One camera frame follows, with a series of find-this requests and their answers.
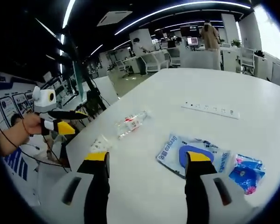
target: potted plant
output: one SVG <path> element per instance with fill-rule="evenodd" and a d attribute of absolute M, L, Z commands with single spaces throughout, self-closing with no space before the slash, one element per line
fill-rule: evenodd
<path fill-rule="evenodd" d="M 237 39 L 234 39 L 232 42 L 231 42 L 231 45 L 232 46 L 236 46 L 237 48 L 240 48 L 241 47 L 241 41 L 237 40 Z"/>

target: floor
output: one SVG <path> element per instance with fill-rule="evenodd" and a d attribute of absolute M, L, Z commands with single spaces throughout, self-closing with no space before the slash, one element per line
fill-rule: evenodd
<path fill-rule="evenodd" d="M 119 97 L 124 96 L 130 90 L 132 90 L 151 76 L 152 74 L 143 76 L 141 76 L 140 74 L 130 74 L 129 76 L 123 76 L 123 74 L 118 71 L 114 71 L 109 74 L 109 78 L 113 82 L 114 89 Z"/>

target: ceiling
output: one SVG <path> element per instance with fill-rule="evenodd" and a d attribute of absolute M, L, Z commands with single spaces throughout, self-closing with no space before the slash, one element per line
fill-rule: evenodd
<path fill-rule="evenodd" d="M 1 2 L 3 5 L 7 4 L 5 0 L 1 0 Z M 0 34 L 2 34 L 0 36 L 0 71 L 32 80 L 41 80 L 48 70 L 57 74 L 59 72 L 58 63 L 46 57 L 46 55 L 52 56 L 59 53 L 56 48 L 56 40 L 34 18 L 37 18 L 60 38 L 64 15 L 70 0 L 14 2 L 9 1 L 10 7 L 3 7 L 0 13 Z M 114 35 L 126 25 L 143 16 L 187 2 L 193 1 L 76 0 L 68 21 L 69 30 L 81 58 L 84 59 L 101 44 L 103 46 L 91 57 L 113 49 L 127 41 L 129 33 L 139 28 L 148 28 L 153 34 L 156 29 L 188 21 L 205 19 L 221 21 L 221 13 L 232 13 L 239 21 L 252 11 L 234 5 L 217 3 L 187 5 L 154 14 Z M 236 2 L 251 5 L 249 0 Z M 97 27 L 98 22 L 109 11 L 132 11 L 132 13 L 119 23 Z M 165 29 L 164 32 L 176 28 L 178 26 Z"/>

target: blue packaging bag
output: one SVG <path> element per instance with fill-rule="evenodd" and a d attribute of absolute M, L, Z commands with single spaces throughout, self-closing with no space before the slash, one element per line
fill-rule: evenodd
<path fill-rule="evenodd" d="M 156 159 L 180 177 L 185 178 L 186 151 L 199 152 L 208 156 L 218 173 L 224 171 L 230 157 L 229 150 L 222 150 L 208 141 L 170 134 L 169 141 Z"/>
<path fill-rule="evenodd" d="M 265 175 L 264 170 L 262 161 L 237 154 L 235 167 L 229 177 L 249 195 L 256 191 L 259 181 Z"/>

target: electrical outlet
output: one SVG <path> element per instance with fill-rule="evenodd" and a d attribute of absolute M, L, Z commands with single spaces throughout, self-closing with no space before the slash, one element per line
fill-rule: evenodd
<path fill-rule="evenodd" d="M 230 110 L 225 107 L 219 107 L 219 106 L 210 106 L 208 104 L 194 104 L 194 103 L 185 103 L 182 105 L 183 108 L 207 112 L 207 113 L 213 113 L 216 115 L 221 115 L 228 118 L 234 118 L 239 119 L 239 112 L 236 112 L 235 110 Z"/>

